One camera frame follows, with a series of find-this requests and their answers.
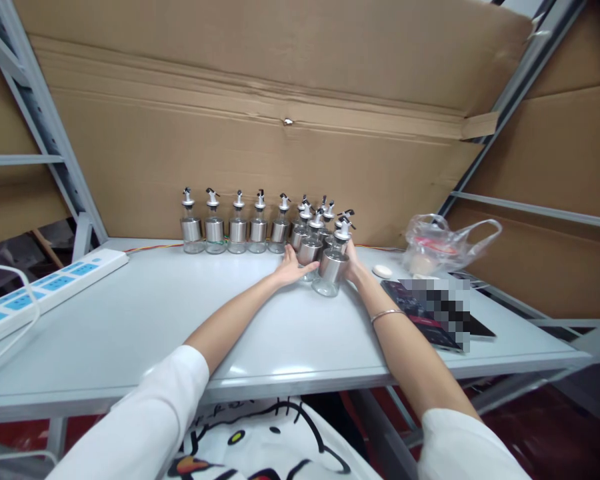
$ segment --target cartoon print shirt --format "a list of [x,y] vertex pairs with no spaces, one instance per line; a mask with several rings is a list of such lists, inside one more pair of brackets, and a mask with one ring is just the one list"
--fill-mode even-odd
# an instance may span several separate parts
[[[299,398],[200,407],[204,357],[180,346],[116,404],[47,477],[57,479],[372,479],[376,472]],[[484,424],[423,416],[420,479],[528,479]]]

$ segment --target power strip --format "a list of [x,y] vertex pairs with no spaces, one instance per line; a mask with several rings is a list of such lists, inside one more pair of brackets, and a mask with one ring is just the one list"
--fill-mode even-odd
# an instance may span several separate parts
[[[126,253],[102,249],[31,284],[41,314],[60,305],[129,261]],[[31,298],[23,288],[0,297],[0,340],[33,320]]]

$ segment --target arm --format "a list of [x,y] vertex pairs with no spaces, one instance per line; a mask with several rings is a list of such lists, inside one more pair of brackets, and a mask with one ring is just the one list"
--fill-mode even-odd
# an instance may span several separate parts
[[[353,242],[347,278],[356,286],[369,316],[399,310],[371,272],[360,262]],[[433,408],[456,410],[480,420],[471,402],[431,344],[401,313],[384,315],[373,324],[391,374],[420,420]]]
[[287,246],[271,275],[220,307],[140,385],[80,439],[48,479],[154,479],[164,473],[193,417],[210,374],[258,309],[280,287],[315,270],[299,268]]

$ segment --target white table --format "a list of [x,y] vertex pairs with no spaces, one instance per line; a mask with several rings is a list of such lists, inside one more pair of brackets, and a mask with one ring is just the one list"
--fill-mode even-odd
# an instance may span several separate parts
[[[112,239],[126,250],[176,243]],[[409,278],[400,253],[359,248],[368,265]],[[46,313],[0,361],[0,422],[104,413],[224,302],[272,272],[280,255],[130,254],[129,263]],[[440,352],[458,379],[577,368],[589,356],[477,291],[471,312],[496,333],[467,354]],[[0,342],[0,348],[6,340]],[[392,378],[354,288],[336,298],[298,283],[256,314],[203,402],[388,385]]]

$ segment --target silver bangle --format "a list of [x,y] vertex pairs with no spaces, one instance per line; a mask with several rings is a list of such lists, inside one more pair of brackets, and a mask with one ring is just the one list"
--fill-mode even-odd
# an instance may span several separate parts
[[407,316],[407,314],[404,313],[402,310],[384,310],[384,312],[380,312],[376,316],[371,318],[371,324],[373,325],[373,322],[375,322],[376,320],[378,320],[378,318],[380,318],[388,313],[402,313],[404,316]]

